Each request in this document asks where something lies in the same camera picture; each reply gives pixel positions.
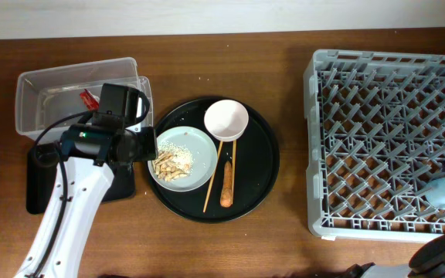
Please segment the red snack wrapper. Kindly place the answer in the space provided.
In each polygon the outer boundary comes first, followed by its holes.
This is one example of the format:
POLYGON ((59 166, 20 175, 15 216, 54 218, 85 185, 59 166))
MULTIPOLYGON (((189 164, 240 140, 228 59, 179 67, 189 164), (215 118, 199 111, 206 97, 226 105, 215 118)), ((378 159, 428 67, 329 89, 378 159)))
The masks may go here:
POLYGON ((89 111, 97 110, 99 108, 99 100, 89 90, 85 89, 80 93, 80 98, 89 111))

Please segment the peanut shells pile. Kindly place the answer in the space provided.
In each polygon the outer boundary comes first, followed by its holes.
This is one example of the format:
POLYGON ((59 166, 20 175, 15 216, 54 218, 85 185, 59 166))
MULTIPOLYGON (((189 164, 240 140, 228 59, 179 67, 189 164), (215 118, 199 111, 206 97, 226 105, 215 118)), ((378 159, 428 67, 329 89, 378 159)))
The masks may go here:
POLYGON ((192 163, 180 154, 162 151, 159 156, 153 160, 152 167, 158 179, 174 181, 187 177, 191 171, 192 163))

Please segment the white rice pile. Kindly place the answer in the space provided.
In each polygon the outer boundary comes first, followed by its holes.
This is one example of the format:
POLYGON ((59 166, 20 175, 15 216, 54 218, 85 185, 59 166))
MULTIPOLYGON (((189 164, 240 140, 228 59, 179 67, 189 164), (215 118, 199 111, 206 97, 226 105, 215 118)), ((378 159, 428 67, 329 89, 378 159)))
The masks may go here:
POLYGON ((160 145, 160 150, 172 155, 168 160, 177 168, 187 173, 192 172, 194 158, 192 152, 186 146, 164 141, 160 145))

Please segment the grey round plate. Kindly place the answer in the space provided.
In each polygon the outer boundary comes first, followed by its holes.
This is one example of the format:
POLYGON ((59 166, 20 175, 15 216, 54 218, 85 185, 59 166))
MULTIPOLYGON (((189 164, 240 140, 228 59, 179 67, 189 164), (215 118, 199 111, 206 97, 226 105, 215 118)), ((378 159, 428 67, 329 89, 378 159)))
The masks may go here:
POLYGON ((158 156, 161 153, 160 145, 164 141, 186 146, 193 155, 192 172, 185 178, 174 181, 160 180, 155 176, 152 162, 148 162, 148 170, 161 187, 173 192, 188 192, 204 185, 211 177, 216 166, 217 150, 212 139, 200 129, 195 127, 173 127, 164 131, 157 138, 158 156))

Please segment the pink white bowl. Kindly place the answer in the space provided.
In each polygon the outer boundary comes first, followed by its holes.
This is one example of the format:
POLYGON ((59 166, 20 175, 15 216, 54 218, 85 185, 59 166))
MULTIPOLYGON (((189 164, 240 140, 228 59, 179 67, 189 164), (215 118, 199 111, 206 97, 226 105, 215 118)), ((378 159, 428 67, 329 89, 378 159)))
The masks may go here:
POLYGON ((247 109, 235 100, 219 100, 205 112, 206 130, 217 140, 230 142, 239 139, 250 120, 247 109))

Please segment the wooden chopstick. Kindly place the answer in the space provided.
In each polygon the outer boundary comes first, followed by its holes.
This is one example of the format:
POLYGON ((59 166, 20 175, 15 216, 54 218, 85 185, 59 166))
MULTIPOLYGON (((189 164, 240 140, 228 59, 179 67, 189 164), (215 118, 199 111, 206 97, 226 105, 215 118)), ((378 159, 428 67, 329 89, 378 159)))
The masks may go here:
POLYGON ((234 197, 234 187, 235 187, 235 176, 236 176, 236 148, 237 148, 237 140, 233 141, 233 148, 232 148, 232 176, 231 176, 231 182, 232 182, 232 193, 234 197))
POLYGON ((218 150, 217 150, 217 155, 216 155, 216 166, 215 166, 214 170, 212 171, 211 177, 209 179, 209 186, 208 186, 208 189, 207 189, 207 192, 206 192, 206 198, 205 198, 205 202, 204 202, 204 206, 203 206, 203 210, 202 210, 203 213, 206 213, 206 209, 207 209, 207 206, 208 206, 208 203, 209 203, 209 199, 210 199, 210 195, 211 195, 211 191, 212 191, 212 185, 213 185, 214 178, 215 178, 215 175, 216 175, 216 169, 217 169, 217 165, 219 163, 219 156, 220 156, 222 147, 223 147, 223 142, 220 141, 219 142, 219 146, 218 146, 218 150))

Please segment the orange carrot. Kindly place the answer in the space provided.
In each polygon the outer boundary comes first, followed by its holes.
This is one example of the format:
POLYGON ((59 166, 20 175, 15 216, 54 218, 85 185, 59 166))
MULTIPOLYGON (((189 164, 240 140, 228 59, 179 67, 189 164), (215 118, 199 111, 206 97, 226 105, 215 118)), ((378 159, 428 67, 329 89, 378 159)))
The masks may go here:
POLYGON ((233 204, 233 167, 230 161, 224 166, 223 184, 220 195, 220 205, 228 208, 233 204))

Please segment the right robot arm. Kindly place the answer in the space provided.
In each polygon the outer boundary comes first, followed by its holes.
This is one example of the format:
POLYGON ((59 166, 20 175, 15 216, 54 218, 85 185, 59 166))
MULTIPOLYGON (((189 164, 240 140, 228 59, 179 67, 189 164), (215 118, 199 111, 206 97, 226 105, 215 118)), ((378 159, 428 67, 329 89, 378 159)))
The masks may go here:
MULTIPOLYGON (((432 180, 426 197, 438 205, 445 205, 445 178, 432 180)), ((445 235, 424 245, 411 258, 408 264, 401 266, 378 266, 374 263, 355 264, 342 275, 346 278, 410 278, 445 277, 445 235)))

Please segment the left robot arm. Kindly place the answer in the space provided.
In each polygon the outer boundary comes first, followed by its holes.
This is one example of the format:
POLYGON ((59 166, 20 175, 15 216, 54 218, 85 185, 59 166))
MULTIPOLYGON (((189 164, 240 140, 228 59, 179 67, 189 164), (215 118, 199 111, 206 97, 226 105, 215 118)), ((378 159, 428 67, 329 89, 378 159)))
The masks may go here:
POLYGON ((53 145, 53 193, 18 277, 77 276, 94 217, 117 171, 158 156, 154 129, 133 129, 150 106, 144 92, 105 83, 97 109, 76 114, 77 123, 53 145))

